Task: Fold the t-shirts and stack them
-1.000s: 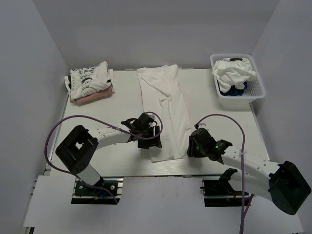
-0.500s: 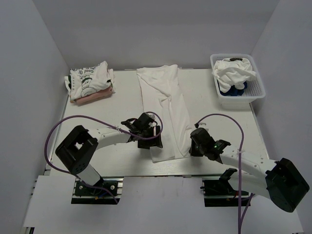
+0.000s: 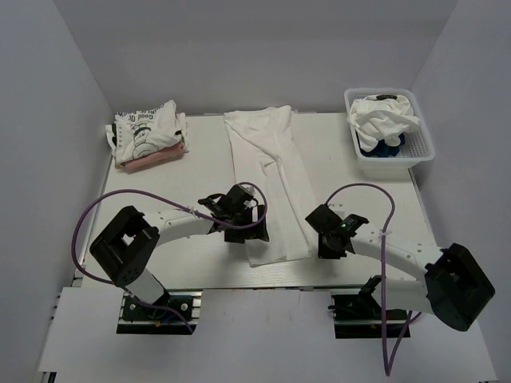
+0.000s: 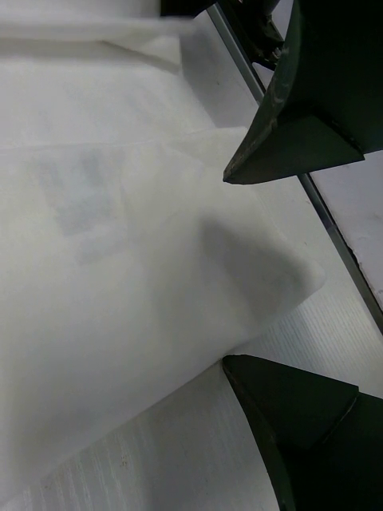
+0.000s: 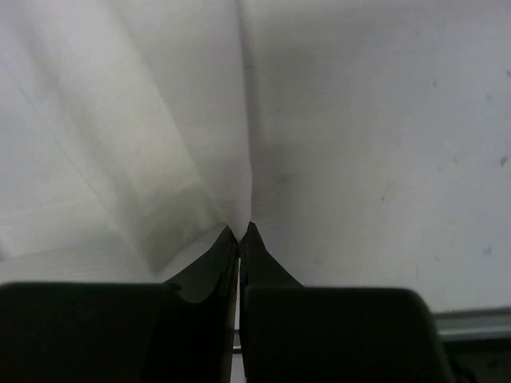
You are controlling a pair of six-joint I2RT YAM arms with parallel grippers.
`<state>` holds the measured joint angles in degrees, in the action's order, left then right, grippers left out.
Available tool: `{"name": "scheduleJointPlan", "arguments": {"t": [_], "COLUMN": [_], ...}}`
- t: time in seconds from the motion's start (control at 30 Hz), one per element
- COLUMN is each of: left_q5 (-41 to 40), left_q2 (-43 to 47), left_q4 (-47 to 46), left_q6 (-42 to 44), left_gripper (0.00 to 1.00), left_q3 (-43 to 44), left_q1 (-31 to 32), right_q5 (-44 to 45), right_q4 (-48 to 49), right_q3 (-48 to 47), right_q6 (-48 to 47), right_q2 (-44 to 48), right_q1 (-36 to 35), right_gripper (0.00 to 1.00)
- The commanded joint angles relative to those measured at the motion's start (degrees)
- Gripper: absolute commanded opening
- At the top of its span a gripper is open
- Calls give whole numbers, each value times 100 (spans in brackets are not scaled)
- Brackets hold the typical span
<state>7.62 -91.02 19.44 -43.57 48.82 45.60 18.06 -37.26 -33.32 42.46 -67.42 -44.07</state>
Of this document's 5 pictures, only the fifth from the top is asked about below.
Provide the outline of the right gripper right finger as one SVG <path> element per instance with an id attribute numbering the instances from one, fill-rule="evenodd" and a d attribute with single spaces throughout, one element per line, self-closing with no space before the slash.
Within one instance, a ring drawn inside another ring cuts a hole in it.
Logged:
<path id="1" fill-rule="evenodd" d="M 258 227 L 250 222 L 238 246 L 240 287 L 302 287 L 267 250 Z"/>

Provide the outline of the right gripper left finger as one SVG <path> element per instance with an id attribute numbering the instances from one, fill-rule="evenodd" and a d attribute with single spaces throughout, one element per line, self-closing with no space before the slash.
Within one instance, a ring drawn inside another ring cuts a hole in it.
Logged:
<path id="1" fill-rule="evenodd" d="M 165 282 L 161 372 L 169 382 L 229 382 L 238 279 L 237 241 L 224 228 L 196 261 Z"/>

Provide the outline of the white logo t-shirt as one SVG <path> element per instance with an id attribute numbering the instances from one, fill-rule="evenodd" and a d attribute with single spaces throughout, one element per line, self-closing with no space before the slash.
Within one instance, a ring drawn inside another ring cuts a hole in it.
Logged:
<path id="1" fill-rule="evenodd" d="M 252 215 L 233 1 L 4 1 L 1 63 L 152 270 Z"/>

